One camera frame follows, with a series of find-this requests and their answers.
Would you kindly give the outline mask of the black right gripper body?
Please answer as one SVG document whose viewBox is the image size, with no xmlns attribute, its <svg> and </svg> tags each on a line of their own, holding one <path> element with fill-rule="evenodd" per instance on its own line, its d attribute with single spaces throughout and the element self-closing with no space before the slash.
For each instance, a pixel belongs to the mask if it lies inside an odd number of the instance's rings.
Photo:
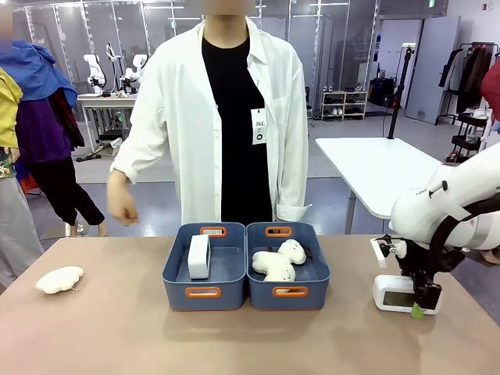
<svg viewBox="0 0 500 375">
<path fill-rule="evenodd" d="M 434 282 L 434 267 L 429 258 L 429 250 L 414 241 L 402 241 L 406 246 L 404 257 L 398 256 L 402 276 L 411 277 L 415 288 L 423 288 Z"/>
</svg>

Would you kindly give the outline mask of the person's right hand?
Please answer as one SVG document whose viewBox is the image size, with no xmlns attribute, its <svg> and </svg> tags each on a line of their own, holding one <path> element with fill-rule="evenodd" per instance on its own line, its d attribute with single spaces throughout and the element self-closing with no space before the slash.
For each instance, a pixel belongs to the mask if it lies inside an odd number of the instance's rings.
<svg viewBox="0 0 500 375">
<path fill-rule="evenodd" d="M 113 218 L 124 226 L 130 226 L 138 221 L 136 205 L 127 185 L 110 180 L 107 183 L 106 197 L 107 207 Z"/>
</svg>

